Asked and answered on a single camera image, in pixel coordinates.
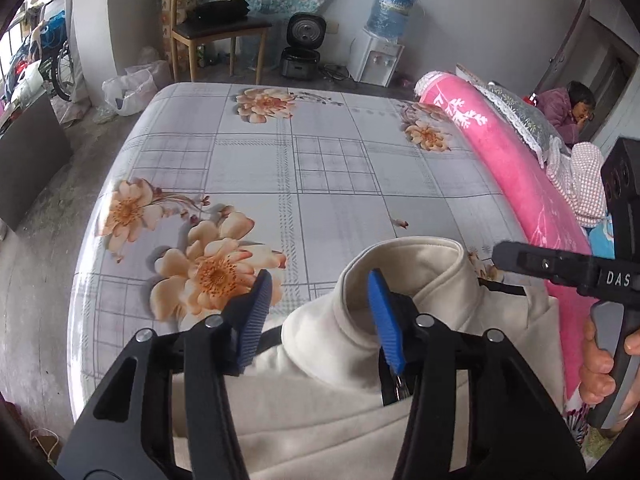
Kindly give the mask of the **right hand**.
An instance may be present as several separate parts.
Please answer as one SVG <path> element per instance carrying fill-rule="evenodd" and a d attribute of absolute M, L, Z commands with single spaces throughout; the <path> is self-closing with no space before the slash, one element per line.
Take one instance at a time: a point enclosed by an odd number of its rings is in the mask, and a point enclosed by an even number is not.
<path fill-rule="evenodd" d="M 582 340 L 582 366 L 579 369 L 579 394 L 589 405 L 601 403 L 606 396 L 614 392 L 614 379 L 608 374 L 613 367 L 613 358 L 596 344 L 596 326 L 589 317 L 584 327 Z M 630 356 L 639 356 L 640 336 L 637 330 L 629 335 L 624 343 L 624 349 Z M 620 414 L 634 410 L 639 403 L 639 370 L 634 384 L 629 390 Z"/>

